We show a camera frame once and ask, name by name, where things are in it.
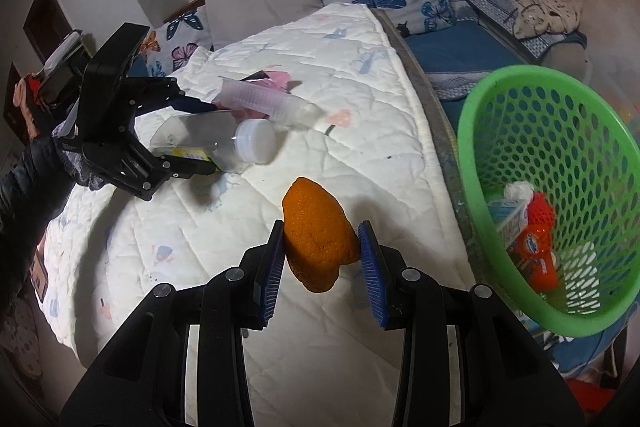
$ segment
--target orange butterfly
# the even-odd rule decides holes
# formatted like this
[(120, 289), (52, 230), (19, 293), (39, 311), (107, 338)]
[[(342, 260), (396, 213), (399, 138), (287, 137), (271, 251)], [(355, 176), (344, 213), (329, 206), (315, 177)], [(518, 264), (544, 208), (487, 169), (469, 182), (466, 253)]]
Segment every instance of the orange butterfly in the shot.
[(140, 53), (142, 54), (142, 57), (145, 59), (145, 62), (146, 62), (146, 54), (149, 51), (152, 51), (152, 52), (160, 51), (160, 44), (158, 44), (158, 41), (156, 41), (155, 30), (151, 30), (149, 32), (149, 35), (146, 36), (145, 41), (142, 42), (142, 44), (140, 44)]

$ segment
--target crumpled beige cloth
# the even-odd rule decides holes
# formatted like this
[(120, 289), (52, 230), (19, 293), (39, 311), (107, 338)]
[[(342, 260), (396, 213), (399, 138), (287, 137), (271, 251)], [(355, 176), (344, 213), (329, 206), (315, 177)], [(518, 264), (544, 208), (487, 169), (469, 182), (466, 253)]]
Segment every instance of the crumpled beige cloth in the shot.
[(543, 33), (571, 33), (580, 23), (580, 11), (563, 0), (519, 0), (513, 35), (526, 39)]

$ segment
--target white bottle cap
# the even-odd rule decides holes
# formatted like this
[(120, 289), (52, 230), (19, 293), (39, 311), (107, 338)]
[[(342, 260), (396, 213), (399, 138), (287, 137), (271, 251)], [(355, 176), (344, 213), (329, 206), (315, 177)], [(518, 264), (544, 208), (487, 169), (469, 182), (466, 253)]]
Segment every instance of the white bottle cap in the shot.
[(244, 120), (236, 129), (236, 152), (245, 163), (269, 163), (276, 153), (276, 134), (268, 120)]

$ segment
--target floor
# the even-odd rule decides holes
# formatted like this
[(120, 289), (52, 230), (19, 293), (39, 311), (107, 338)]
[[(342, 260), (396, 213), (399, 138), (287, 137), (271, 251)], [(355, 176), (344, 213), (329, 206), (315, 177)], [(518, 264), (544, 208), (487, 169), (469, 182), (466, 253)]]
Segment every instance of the floor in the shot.
[(46, 402), (44, 406), (55, 413), (60, 413), (86, 369), (78, 362), (71, 349), (58, 343), (44, 314), (38, 308), (35, 294), (31, 295), (30, 303), (40, 341), (42, 364), (40, 383)]

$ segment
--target pink butterfly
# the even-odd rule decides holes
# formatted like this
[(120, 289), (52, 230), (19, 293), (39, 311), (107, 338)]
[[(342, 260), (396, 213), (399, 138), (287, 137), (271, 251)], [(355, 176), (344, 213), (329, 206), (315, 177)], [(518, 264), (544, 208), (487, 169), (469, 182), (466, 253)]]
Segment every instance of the pink butterfly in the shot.
[(189, 42), (186, 46), (178, 46), (177, 48), (174, 48), (171, 52), (171, 56), (174, 58), (174, 71), (179, 70), (181, 67), (186, 65), (186, 63), (189, 62), (191, 55), (193, 55), (193, 52), (197, 49), (198, 45), (193, 42)]

